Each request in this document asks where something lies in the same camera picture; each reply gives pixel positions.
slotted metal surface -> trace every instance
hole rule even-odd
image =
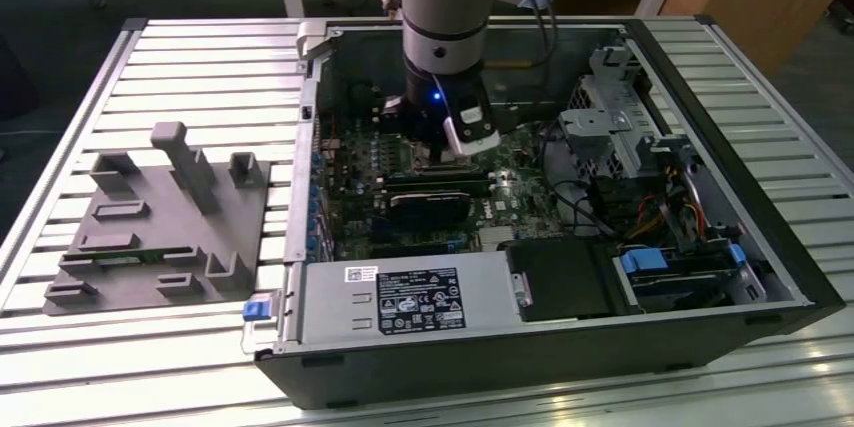
[[[847,173],[714,32],[687,19],[647,25],[843,298],[853,300]],[[57,196],[48,196],[3,283],[1,425],[767,426],[854,421],[854,307],[790,336],[762,339],[701,369],[323,412],[294,408],[251,365],[247,352],[272,340],[275,330],[260,325],[244,335],[240,303],[41,315],[44,289],[95,190],[85,172],[96,153],[131,149],[137,164],[166,164],[166,156],[148,148],[145,131],[163,119],[187,123],[188,141],[204,147],[212,162],[251,150],[275,163],[256,287],[282,285],[300,88],[295,32],[296,23],[287,19],[152,21],[119,52],[115,72],[101,79],[105,93],[83,107],[95,113],[53,184]],[[657,102],[677,130],[661,97]]]

motherboard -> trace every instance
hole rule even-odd
[[[519,129],[499,148],[458,159],[360,120],[340,136],[326,129],[335,259],[479,252],[562,235],[535,139]]]

blue latch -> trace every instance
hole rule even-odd
[[[738,267],[745,265],[745,262],[747,262],[747,256],[745,255],[741,245],[730,244],[730,255],[733,256],[733,261]]]
[[[256,320],[270,320],[272,312],[272,297],[263,300],[250,299],[243,304],[243,320],[254,322]]]
[[[638,271],[667,269],[667,260],[661,249],[635,249],[619,257],[623,270],[627,274]]]

warning label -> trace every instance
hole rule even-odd
[[[383,334],[466,327],[456,269],[376,274],[376,292]]]

